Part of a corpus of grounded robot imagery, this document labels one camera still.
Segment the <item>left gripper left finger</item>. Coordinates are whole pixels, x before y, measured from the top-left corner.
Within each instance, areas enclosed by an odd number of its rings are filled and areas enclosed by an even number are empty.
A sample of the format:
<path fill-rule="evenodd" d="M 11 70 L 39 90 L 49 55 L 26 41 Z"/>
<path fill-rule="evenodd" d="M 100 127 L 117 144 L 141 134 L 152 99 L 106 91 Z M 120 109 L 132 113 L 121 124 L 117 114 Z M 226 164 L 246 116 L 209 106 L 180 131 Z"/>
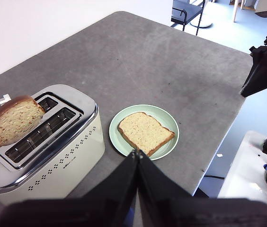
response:
<path fill-rule="evenodd" d="M 0 227 L 120 227 L 136 193 L 137 151 L 87 194 L 7 206 Z"/>

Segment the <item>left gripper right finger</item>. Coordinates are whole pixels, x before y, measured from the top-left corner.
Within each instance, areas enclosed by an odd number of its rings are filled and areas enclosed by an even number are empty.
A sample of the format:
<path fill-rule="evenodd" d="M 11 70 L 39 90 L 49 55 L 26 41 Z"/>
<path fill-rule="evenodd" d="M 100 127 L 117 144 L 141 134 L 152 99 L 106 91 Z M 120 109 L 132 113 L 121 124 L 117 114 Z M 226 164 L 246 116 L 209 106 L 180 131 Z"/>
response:
<path fill-rule="evenodd" d="M 138 151 L 140 192 L 155 226 L 267 227 L 267 204 L 191 196 Z"/>

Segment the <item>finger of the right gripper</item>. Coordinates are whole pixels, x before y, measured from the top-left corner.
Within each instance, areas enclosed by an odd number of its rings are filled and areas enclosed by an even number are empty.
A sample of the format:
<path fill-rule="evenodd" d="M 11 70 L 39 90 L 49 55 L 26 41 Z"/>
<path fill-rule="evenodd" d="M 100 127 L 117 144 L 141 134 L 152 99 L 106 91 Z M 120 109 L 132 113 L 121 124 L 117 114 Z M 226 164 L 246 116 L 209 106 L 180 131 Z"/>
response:
<path fill-rule="evenodd" d="M 248 97 L 267 88 L 267 51 L 254 50 L 252 57 L 253 66 L 240 91 L 243 97 Z"/>

